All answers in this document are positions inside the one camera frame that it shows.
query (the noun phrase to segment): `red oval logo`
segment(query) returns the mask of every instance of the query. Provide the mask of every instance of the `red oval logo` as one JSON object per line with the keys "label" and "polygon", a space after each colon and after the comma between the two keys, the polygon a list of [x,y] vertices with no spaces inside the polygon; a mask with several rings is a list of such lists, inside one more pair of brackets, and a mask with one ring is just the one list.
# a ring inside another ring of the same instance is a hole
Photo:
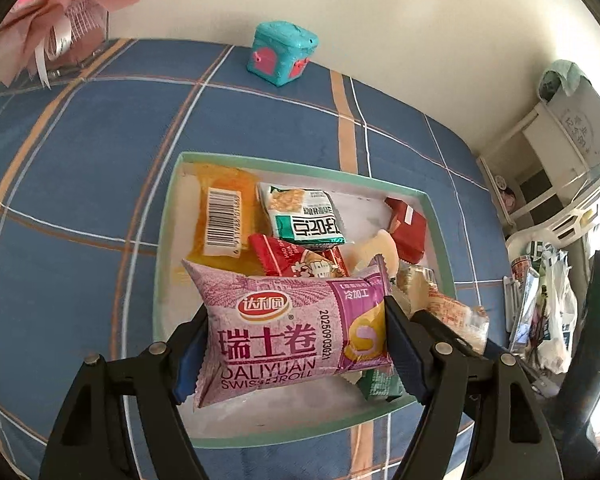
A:
{"label": "red oval logo", "polygon": [[240,298],[236,308],[246,321],[270,321],[291,308],[291,298],[279,290],[260,290]]}

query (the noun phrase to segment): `metal screw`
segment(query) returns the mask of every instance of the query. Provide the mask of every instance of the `metal screw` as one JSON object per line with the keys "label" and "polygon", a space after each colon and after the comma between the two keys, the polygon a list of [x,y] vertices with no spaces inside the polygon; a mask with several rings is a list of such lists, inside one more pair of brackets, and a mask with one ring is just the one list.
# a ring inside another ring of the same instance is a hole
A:
{"label": "metal screw", "polygon": [[500,360],[502,361],[502,364],[507,366],[513,366],[516,364],[516,358],[511,354],[502,354],[500,356]]}
{"label": "metal screw", "polygon": [[441,355],[449,355],[453,350],[453,347],[449,343],[445,343],[444,341],[436,343],[436,352]]}
{"label": "metal screw", "polygon": [[167,343],[162,341],[156,341],[155,343],[151,343],[149,345],[149,353],[153,355],[164,354],[167,349]]}
{"label": "metal screw", "polygon": [[93,366],[100,360],[100,354],[89,354],[84,358],[84,364]]}

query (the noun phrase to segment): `white ribbon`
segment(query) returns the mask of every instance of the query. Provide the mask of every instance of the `white ribbon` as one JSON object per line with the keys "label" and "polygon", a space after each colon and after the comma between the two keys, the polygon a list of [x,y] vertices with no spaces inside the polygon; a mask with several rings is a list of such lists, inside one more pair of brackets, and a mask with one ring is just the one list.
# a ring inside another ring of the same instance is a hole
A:
{"label": "white ribbon", "polygon": [[38,69],[38,75],[40,76],[40,82],[43,87],[46,86],[49,89],[51,89],[51,85],[49,84],[49,78],[46,74],[45,54],[49,58],[49,61],[53,61],[69,50],[72,39],[71,20],[67,16],[62,15],[58,22],[52,27],[52,30],[54,37],[56,38],[56,44],[49,44],[50,41],[47,41],[47,37],[45,36],[35,49],[36,67]]}

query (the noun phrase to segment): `white wall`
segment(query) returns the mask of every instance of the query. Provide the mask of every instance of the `white wall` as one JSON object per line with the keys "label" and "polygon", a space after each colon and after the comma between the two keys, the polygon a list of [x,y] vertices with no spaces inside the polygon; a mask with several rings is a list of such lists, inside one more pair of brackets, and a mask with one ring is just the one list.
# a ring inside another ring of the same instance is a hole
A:
{"label": "white wall", "polygon": [[600,94],[600,28],[580,0],[141,0],[113,36],[250,45],[284,19],[320,38],[315,61],[419,108],[477,151],[534,104],[542,69],[576,61]]}

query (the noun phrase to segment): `turquoise toy box lid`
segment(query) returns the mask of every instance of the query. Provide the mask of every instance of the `turquoise toy box lid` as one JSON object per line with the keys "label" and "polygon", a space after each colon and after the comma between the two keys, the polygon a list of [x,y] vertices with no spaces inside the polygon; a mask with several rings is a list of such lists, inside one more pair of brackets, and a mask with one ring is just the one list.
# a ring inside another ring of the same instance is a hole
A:
{"label": "turquoise toy box lid", "polygon": [[256,36],[268,38],[295,48],[315,48],[318,36],[289,22],[263,22],[256,28]]}

